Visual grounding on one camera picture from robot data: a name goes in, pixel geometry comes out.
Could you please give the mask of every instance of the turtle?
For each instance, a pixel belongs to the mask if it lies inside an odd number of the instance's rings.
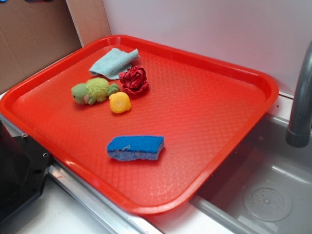
[[[74,100],[81,104],[93,105],[96,102],[105,101],[111,94],[119,91],[119,86],[115,83],[109,85],[104,78],[92,78],[86,83],[80,83],[72,88]]]

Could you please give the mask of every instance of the light blue cloth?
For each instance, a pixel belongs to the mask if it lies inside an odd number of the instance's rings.
[[[137,49],[126,53],[117,48],[113,48],[105,56],[96,61],[89,71],[94,76],[101,74],[111,80],[119,79],[118,73],[126,72],[131,68],[130,62],[138,57]]]

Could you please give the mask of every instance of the gray faucet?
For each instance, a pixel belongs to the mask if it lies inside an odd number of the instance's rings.
[[[294,94],[286,141],[297,148],[309,143],[312,125],[312,41],[302,63]]]

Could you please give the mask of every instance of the drain strainer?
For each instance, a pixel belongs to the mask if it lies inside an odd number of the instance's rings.
[[[244,205],[252,216],[268,222],[286,218],[293,208],[290,194],[270,182],[248,187],[244,193]]]

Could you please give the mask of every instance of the sink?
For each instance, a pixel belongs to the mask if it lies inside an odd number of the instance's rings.
[[[289,146],[287,126],[266,114],[191,202],[234,233],[312,233],[312,144]]]

